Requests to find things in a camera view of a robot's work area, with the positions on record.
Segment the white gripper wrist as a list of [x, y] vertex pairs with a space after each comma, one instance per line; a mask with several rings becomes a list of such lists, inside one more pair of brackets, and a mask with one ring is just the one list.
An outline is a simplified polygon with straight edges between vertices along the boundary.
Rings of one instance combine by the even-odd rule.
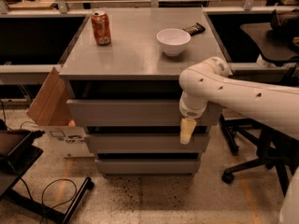
[[196, 121], [199, 119], [206, 110], [207, 100], [199, 97], [192, 96], [187, 92], [181, 94], [179, 100], [179, 111], [184, 119], [180, 122], [180, 143], [187, 145], [191, 138], [192, 133], [196, 127]]

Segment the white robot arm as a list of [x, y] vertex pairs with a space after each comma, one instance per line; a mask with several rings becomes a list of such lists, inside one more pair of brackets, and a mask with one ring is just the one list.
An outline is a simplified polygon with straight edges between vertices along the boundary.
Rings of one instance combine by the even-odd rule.
[[299, 90], [229, 78], [231, 69], [219, 57], [186, 68], [179, 75], [180, 142], [191, 140], [196, 121], [209, 102], [226, 107], [262, 125], [257, 140], [259, 158], [226, 169], [222, 180], [253, 166], [272, 164], [281, 174], [285, 195], [278, 224], [298, 224]]

